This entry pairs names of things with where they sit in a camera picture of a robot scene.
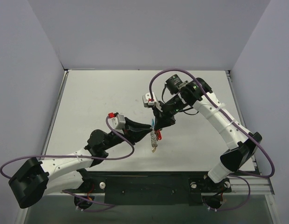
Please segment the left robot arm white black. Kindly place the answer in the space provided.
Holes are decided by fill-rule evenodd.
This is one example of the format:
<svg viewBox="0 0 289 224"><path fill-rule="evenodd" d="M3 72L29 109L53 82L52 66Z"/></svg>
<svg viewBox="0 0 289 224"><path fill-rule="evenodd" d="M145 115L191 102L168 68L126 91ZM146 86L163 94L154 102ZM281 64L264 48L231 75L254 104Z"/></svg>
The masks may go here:
<svg viewBox="0 0 289 224"><path fill-rule="evenodd" d="M20 208L36 204L47 194L64 189L78 189L86 192L91 180L81 174L108 160L107 150L126 142L131 147L152 131L152 126L134 122L123 115L114 117L115 127L106 133L94 130L87 145L68 155L45 155L43 160L37 156L26 156L24 164L9 178L9 186Z"/></svg>

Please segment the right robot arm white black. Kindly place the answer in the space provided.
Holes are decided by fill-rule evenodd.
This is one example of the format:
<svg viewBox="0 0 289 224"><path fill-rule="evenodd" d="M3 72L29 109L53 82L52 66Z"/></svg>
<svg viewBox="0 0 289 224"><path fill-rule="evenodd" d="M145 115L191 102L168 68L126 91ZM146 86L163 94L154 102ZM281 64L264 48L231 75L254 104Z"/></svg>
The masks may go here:
<svg viewBox="0 0 289 224"><path fill-rule="evenodd" d="M262 136L243 127L221 103L212 88L202 78L182 82L178 75L167 80L173 97L166 103L156 99L153 91L144 96L143 103L153 109L155 130L175 124L175 114L190 106L201 114L218 132L227 145L220 161L208 171L204 187L214 191L229 174L239 169L255 154Z"/></svg>

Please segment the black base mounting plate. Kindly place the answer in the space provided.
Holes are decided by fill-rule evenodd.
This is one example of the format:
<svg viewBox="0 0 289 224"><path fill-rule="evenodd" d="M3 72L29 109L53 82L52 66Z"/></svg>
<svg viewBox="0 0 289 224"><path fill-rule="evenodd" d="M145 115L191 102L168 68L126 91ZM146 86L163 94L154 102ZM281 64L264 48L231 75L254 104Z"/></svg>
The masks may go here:
<svg viewBox="0 0 289 224"><path fill-rule="evenodd" d="M104 194L112 205L201 205L230 193L228 178L213 183L202 171L83 171L83 182L71 193Z"/></svg>

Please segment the large keyring blue handle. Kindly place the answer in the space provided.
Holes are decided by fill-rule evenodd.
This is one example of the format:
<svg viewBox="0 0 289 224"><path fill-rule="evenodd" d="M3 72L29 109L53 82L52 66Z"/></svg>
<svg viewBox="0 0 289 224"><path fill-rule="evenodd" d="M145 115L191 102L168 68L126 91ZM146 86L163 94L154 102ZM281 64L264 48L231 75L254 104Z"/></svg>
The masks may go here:
<svg viewBox="0 0 289 224"><path fill-rule="evenodd" d="M156 132L154 131L154 119L151 119L151 127L152 131L150 132L150 138L151 138L152 153L154 153L158 147L158 138Z"/></svg>

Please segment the red tag key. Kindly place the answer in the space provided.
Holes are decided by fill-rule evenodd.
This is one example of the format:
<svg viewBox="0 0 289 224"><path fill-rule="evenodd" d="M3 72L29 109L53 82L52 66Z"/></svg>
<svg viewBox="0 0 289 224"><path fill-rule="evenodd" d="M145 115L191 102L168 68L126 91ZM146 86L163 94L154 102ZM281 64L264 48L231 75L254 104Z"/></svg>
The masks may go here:
<svg viewBox="0 0 289 224"><path fill-rule="evenodd" d="M156 131L156 136L157 136L158 140L162 140L162 135L161 135L161 131L160 130Z"/></svg>

